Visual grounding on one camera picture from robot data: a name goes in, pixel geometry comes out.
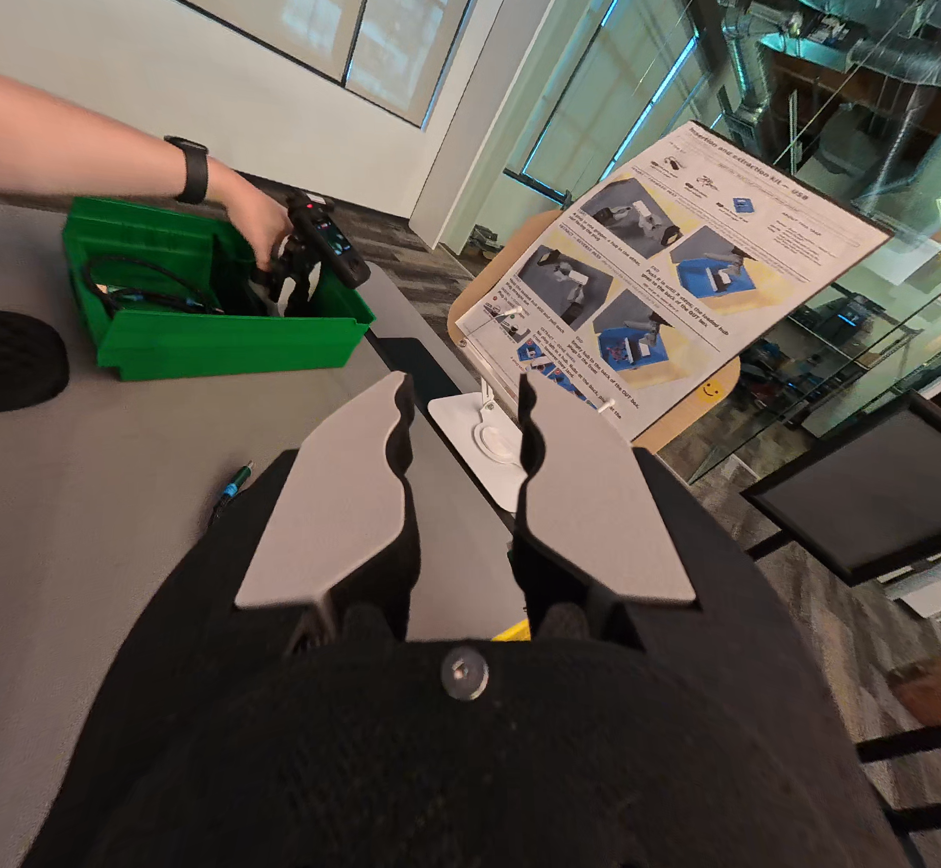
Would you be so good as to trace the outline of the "green plastic bin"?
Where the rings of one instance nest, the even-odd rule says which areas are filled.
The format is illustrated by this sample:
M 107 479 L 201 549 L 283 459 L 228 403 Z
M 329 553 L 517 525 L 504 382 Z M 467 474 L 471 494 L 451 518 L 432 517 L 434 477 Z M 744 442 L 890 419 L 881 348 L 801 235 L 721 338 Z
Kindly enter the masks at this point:
M 62 237 L 97 364 L 124 381 L 341 368 L 375 321 L 332 274 L 307 314 L 271 315 L 248 243 L 216 218 L 81 196 Z

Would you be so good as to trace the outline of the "person's left hand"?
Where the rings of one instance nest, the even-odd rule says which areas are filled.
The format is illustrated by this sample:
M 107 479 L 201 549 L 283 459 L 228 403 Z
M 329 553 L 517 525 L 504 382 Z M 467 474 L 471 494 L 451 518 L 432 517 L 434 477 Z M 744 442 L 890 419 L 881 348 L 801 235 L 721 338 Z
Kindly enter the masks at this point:
M 292 232 L 287 210 L 218 159 L 208 158 L 206 198 L 220 206 L 251 249 L 259 271 L 269 273 L 273 255 Z

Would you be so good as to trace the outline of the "black monitor on stand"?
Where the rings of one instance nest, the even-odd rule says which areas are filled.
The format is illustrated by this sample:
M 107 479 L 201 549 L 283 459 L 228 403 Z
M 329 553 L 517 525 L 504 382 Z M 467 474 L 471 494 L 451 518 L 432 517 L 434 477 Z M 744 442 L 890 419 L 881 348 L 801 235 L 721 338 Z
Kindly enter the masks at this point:
M 794 543 L 850 587 L 940 550 L 940 411 L 893 399 L 741 493 L 777 531 L 754 561 Z

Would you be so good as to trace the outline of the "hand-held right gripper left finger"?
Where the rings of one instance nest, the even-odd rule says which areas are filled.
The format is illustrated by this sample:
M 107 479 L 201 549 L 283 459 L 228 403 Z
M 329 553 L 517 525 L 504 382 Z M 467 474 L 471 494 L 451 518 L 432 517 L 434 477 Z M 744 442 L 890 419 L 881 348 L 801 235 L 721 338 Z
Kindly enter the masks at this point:
M 236 593 L 239 608 L 325 607 L 359 573 L 410 595 L 420 572 L 407 470 L 415 417 L 410 375 L 391 371 L 321 421 L 297 451 Z

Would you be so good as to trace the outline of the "white stand base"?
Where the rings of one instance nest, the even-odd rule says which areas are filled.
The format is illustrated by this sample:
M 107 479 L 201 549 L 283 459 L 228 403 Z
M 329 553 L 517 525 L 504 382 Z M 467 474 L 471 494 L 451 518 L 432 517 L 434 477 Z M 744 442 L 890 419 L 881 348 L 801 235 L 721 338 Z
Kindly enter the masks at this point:
M 515 514 L 526 479 L 520 461 L 522 434 L 490 384 L 483 381 L 477 392 L 431 400 L 427 410 L 489 498 Z

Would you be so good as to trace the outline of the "person's left forearm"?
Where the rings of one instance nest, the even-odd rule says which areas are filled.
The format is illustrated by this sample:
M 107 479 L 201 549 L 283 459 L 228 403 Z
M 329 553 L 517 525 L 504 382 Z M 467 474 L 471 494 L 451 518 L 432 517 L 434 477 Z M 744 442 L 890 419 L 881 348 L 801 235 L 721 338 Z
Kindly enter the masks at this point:
M 185 183 L 179 148 L 2 77 L 2 193 L 174 198 Z

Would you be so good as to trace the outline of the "instruction sheet on stand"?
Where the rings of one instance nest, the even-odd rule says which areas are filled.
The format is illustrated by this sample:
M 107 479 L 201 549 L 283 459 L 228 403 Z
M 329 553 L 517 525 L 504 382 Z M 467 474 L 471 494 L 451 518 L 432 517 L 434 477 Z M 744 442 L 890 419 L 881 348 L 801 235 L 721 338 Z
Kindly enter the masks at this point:
M 464 288 L 464 291 L 454 300 L 448 312 L 448 334 L 451 341 L 458 346 L 462 356 L 469 359 L 474 370 L 480 374 L 482 382 L 487 381 L 490 384 L 497 401 L 512 417 L 518 416 L 519 395 L 516 392 L 516 387 L 505 386 L 497 380 L 487 361 L 480 357 L 470 345 L 465 344 L 465 335 L 458 327 L 457 322 L 478 302 L 487 298 L 490 291 L 500 283 L 503 275 L 514 266 L 526 249 L 545 230 L 558 221 L 560 216 L 558 210 L 552 210 L 529 218 L 512 235 L 494 260 Z M 741 368 L 740 358 L 735 357 L 708 379 L 719 377 L 724 381 L 726 396 L 723 400 L 730 395 L 735 384 L 739 381 Z M 634 445 L 658 453 L 695 424 L 703 415 L 706 415 L 712 407 L 723 401 L 721 400 L 715 404 L 705 402 L 699 394 L 701 386 L 690 392 L 668 413 L 636 437 L 633 440 Z

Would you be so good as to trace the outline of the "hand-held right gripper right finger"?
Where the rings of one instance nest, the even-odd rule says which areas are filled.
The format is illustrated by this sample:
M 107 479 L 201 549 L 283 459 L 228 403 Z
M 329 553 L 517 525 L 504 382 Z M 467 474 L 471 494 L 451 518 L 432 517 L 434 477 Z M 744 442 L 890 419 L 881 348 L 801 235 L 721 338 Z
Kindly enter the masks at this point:
M 676 546 L 629 441 L 541 375 L 520 378 L 521 539 L 624 600 L 695 601 Z

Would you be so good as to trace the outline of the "printed instruction sheet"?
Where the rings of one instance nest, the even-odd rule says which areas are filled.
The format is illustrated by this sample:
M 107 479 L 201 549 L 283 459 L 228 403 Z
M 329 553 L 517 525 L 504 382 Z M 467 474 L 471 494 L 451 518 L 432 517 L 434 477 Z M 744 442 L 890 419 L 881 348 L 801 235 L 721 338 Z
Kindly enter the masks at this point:
M 691 121 L 522 227 L 449 326 L 505 402 L 540 371 L 638 438 L 889 238 Z

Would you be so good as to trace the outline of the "black wrist watch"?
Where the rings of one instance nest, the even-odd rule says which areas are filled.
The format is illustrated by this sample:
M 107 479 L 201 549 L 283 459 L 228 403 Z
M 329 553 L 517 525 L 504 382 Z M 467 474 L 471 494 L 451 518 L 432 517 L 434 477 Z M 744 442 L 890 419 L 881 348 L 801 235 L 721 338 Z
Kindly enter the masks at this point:
M 182 205 L 198 206 L 206 201 L 209 188 L 209 152 L 205 145 L 176 135 L 165 135 L 163 140 L 178 148 L 184 159 L 184 184 L 175 200 Z

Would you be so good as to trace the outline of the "black mat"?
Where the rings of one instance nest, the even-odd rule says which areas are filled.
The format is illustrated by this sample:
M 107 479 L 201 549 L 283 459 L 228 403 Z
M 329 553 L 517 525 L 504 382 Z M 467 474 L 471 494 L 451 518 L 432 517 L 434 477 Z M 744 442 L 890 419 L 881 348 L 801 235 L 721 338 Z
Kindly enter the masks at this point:
M 401 371 L 410 376 L 415 406 L 423 414 L 427 413 L 430 402 L 462 394 L 419 339 L 379 337 L 371 331 L 365 334 L 365 338 L 388 370 Z

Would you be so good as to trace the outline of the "silver ventilation duct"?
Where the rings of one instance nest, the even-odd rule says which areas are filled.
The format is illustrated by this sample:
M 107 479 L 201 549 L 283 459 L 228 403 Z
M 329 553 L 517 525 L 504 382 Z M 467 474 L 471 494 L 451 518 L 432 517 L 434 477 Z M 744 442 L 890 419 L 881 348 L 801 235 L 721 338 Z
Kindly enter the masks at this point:
M 939 0 L 717 0 L 742 97 L 755 121 L 770 105 L 766 53 L 849 75 L 859 69 L 939 86 Z

